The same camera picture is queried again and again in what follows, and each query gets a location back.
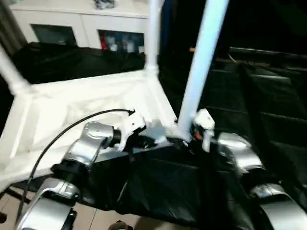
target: white pole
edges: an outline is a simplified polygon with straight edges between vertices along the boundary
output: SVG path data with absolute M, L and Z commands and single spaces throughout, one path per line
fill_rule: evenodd
M 158 70 L 157 55 L 159 45 L 159 3 L 160 0 L 149 1 L 149 20 L 147 34 L 145 35 L 146 70 Z
M 10 58 L 7 56 L 3 47 L 0 45 L 0 74 L 7 82 L 9 89 L 13 95 L 23 90 L 28 90 L 30 84 L 18 72 Z
M 207 0 L 189 79 L 180 110 L 178 129 L 189 131 L 197 112 L 229 0 Z

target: glass cabinet door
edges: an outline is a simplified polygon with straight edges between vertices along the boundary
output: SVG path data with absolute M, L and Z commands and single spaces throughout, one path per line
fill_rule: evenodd
M 98 30 L 99 41 L 103 50 L 125 53 L 144 53 L 144 34 Z
M 31 24 L 39 42 L 77 46 L 71 26 Z

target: floor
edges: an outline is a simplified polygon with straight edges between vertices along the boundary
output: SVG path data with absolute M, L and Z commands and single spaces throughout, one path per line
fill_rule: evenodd
M 17 214 L 19 200 L 5 194 L 0 200 L 1 212 L 8 215 L 5 223 L 0 224 L 0 230 L 13 230 Z M 92 207 L 76 204 L 77 218 L 73 230 L 107 230 L 107 228 L 118 220 L 122 220 L 134 227 L 135 230 L 189 230 L 190 228 L 158 221 L 151 218 L 127 214 L 120 215 L 115 211 L 101 211 Z

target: black cloth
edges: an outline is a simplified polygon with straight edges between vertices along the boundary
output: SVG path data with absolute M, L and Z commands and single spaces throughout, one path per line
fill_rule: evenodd
M 159 58 L 159 80 L 179 114 L 192 55 Z M 144 55 L 89 48 L 29 44 L 13 58 L 31 83 L 84 78 L 142 69 Z M 276 173 L 304 208 L 307 170 L 304 144 L 306 82 L 301 74 L 214 62 L 200 108 L 207 107 L 216 133 L 235 132 L 252 144 L 266 167 Z M 102 210 L 133 213 L 204 228 L 233 226 L 227 189 L 212 159 L 196 151 L 167 147 L 94 165 L 80 203 Z M 31 186 L 36 191 L 44 178 Z

